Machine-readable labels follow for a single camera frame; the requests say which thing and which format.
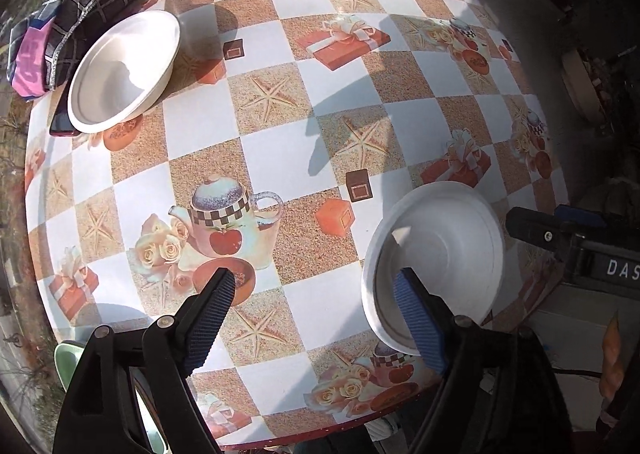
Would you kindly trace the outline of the green plate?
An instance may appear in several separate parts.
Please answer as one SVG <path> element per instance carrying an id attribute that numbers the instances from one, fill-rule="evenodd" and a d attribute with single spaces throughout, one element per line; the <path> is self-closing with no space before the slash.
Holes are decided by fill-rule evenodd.
<path id="1" fill-rule="evenodd" d="M 55 369 L 58 373 L 58 379 L 60 379 L 64 391 L 68 390 L 68 386 L 70 385 L 70 381 L 73 378 L 74 371 L 76 370 L 76 367 L 80 361 L 82 353 L 84 353 L 84 350 L 85 346 L 83 344 L 73 340 L 64 340 L 55 347 Z M 143 427 L 146 435 L 148 436 L 152 452 L 155 454 L 169 453 L 170 449 L 168 448 L 167 443 L 160 434 L 160 430 L 155 425 L 155 422 L 148 408 L 143 402 L 141 393 L 139 391 L 136 391 L 136 396 L 143 422 Z"/>

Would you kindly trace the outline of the white paper bowl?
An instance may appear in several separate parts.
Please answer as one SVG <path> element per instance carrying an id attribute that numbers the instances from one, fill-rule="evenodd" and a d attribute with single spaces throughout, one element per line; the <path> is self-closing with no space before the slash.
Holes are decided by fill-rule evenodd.
<path id="1" fill-rule="evenodd" d="M 422 185 L 384 215 L 371 238 L 361 281 L 364 314 L 383 344 L 416 356 L 393 294 L 394 278 L 404 267 L 452 313 L 483 322 L 504 270 L 502 230 L 490 204 L 459 182 Z"/>
<path id="2" fill-rule="evenodd" d="M 160 98 L 180 48 L 181 27 L 146 10 L 108 29 L 81 59 L 67 96 L 70 123 L 94 134 L 140 116 Z"/>

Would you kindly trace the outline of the black grid pattern bag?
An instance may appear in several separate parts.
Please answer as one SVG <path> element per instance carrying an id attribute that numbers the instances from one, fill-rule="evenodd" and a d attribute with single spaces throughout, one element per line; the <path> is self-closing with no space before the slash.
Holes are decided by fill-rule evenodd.
<path id="1" fill-rule="evenodd" d="M 10 31 L 6 80 L 33 99 L 73 76 L 96 39 L 137 0 L 45 0 Z"/>

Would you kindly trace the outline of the dark smartphone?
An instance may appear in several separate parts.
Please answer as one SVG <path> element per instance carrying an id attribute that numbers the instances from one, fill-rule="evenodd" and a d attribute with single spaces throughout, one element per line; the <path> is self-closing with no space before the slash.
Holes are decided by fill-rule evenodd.
<path id="1" fill-rule="evenodd" d="M 60 98 L 58 99 L 58 105 L 54 110 L 52 121 L 50 123 L 49 134 L 56 137 L 74 137 L 80 134 L 80 132 L 70 122 L 70 115 L 68 114 L 67 103 L 68 96 L 70 95 L 70 82 L 64 85 Z"/>

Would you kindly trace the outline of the round cream floor tray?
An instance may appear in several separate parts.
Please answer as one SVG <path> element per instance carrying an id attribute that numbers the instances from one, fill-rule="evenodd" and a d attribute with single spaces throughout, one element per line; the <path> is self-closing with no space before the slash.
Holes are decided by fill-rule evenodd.
<path id="1" fill-rule="evenodd" d="M 561 76 L 578 114 L 592 125 L 603 125 L 605 112 L 598 90 L 601 80 L 593 70 L 591 62 L 577 48 L 565 52 L 561 62 Z"/>

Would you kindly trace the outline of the patterned checkered tablecloth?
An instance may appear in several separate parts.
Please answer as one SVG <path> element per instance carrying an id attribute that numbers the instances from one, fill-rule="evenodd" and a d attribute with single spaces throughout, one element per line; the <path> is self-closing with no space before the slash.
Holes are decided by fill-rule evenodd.
<path id="1" fill-rule="evenodd" d="M 378 223 L 411 189 L 460 181 L 495 214 L 567 201 L 544 112 L 477 0 L 152 0 L 183 46 L 167 97 L 63 139 L 35 103 L 26 219 L 58 340 L 143 327 L 204 272 L 232 307 L 191 384 L 224 448 L 358 425 L 433 376 L 386 349 L 360 299 Z"/>

